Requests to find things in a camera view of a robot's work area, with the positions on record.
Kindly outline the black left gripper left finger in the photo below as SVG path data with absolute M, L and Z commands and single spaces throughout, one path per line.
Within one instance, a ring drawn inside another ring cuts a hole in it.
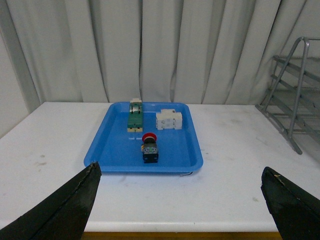
M 2 240 L 79 240 L 91 214 L 101 178 L 91 163 L 34 208 L 0 231 Z

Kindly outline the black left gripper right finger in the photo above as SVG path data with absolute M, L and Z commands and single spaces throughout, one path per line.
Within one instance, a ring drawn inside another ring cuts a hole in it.
M 320 200 L 270 167 L 261 176 L 261 191 L 284 240 L 320 238 Z

